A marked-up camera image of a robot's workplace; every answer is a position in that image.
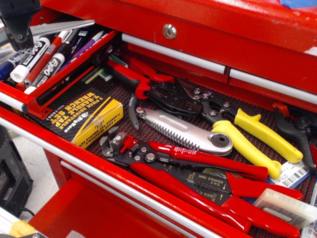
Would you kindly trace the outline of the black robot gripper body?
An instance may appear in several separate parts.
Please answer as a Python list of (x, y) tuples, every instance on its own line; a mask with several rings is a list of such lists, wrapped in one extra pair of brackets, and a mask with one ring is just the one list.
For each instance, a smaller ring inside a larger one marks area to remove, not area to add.
[(0, 19), (4, 28), (0, 29), (0, 45), (9, 43), (15, 51), (32, 48), (34, 43), (30, 23), (41, 9), (39, 0), (2, 0)]

